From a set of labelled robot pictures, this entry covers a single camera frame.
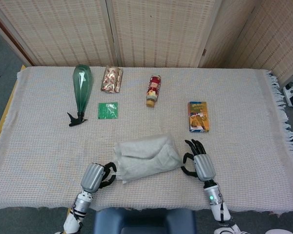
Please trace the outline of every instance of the green spray bottle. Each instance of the green spray bottle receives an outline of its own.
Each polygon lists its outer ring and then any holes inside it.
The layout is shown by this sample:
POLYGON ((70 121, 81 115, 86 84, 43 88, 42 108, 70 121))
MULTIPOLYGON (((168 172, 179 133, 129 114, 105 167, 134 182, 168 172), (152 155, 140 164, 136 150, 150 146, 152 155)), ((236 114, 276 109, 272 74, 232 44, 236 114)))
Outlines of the green spray bottle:
POLYGON ((71 120, 71 123, 69 124, 70 127, 86 121, 86 119, 84 119, 84 111, 90 97, 93 83, 90 67, 87 65, 77 65, 73 73, 73 83, 78 118, 74 118, 68 113, 71 120))

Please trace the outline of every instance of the folded towel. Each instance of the folded towel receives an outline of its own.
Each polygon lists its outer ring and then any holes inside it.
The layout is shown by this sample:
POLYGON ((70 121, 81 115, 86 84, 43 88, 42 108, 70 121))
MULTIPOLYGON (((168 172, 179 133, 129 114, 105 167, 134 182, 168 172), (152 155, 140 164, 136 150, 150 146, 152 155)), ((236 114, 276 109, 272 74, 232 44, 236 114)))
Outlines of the folded towel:
POLYGON ((182 165, 170 134, 118 142, 114 147, 116 178, 127 183, 182 165))

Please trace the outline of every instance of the white cloth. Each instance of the white cloth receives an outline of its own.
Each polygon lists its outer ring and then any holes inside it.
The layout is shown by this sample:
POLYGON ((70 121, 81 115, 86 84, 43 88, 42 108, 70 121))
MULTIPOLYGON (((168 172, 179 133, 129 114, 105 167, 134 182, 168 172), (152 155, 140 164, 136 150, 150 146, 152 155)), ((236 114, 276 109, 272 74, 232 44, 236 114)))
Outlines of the white cloth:
MULTIPOLYGON (((0 135, 0 209, 70 207, 91 162, 113 160, 116 142, 170 132, 181 156, 184 139, 197 139, 216 170, 229 209, 293 211, 293 144, 285 130, 280 94, 265 70, 124 68, 117 94, 100 91, 104 67, 91 67, 93 88, 85 123, 77 113, 74 67, 29 67, 18 73, 0 135), (146 107, 148 81, 162 77, 154 108, 146 107), (118 102, 118 119, 98 119, 98 103, 118 102), (206 101, 208 133, 191 133, 189 101, 206 101)), ((186 167, 194 171, 191 162, 186 167)), ((144 208, 209 208, 203 183, 181 170, 99 189, 90 205, 144 208)))
POLYGON ((182 165, 170 134, 118 142, 114 147, 116 177, 123 183, 182 165))

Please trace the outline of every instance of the robot forearm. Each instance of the robot forearm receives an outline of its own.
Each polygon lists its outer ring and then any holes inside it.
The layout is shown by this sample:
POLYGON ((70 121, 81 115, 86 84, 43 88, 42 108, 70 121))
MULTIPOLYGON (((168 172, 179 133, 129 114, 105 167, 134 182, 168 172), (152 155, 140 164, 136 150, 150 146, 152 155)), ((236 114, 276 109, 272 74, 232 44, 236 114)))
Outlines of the robot forearm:
POLYGON ((110 185, 116 177, 115 175, 112 175, 110 180, 103 181, 109 175, 111 171, 110 168, 112 168, 113 171, 116 171, 115 164, 112 162, 105 166, 97 163, 89 164, 81 181, 83 190, 75 198, 74 204, 72 205, 63 226, 66 234, 80 233, 80 230, 83 227, 83 219, 92 201, 92 194, 99 188, 101 189, 110 185))
POLYGON ((213 216, 222 226, 214 234, 247 234, 240 231, 229 213, 219 185, 213 180, 216 172, 203 145, 197 140, 192 140, 192 142, 186 140, 185 142, 190 146, 193 154, 186 153, 183 163, 187 161, 187 158, 193 160, 195 172, 188 171, 184 166, 181 169, 188 176, 197 177, 200 181, 204 182, 204 192, 209 200, 213 216))

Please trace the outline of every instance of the snack box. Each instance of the snack box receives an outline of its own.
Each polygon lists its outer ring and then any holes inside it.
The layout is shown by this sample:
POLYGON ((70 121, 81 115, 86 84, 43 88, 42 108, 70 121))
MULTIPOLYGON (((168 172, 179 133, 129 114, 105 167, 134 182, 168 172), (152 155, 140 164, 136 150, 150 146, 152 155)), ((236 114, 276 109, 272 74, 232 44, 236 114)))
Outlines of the snack box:
POLYGON ((209 116, 205 101, 190 101, 188 116, 190 132, 207 133, 209 131, 209 116))

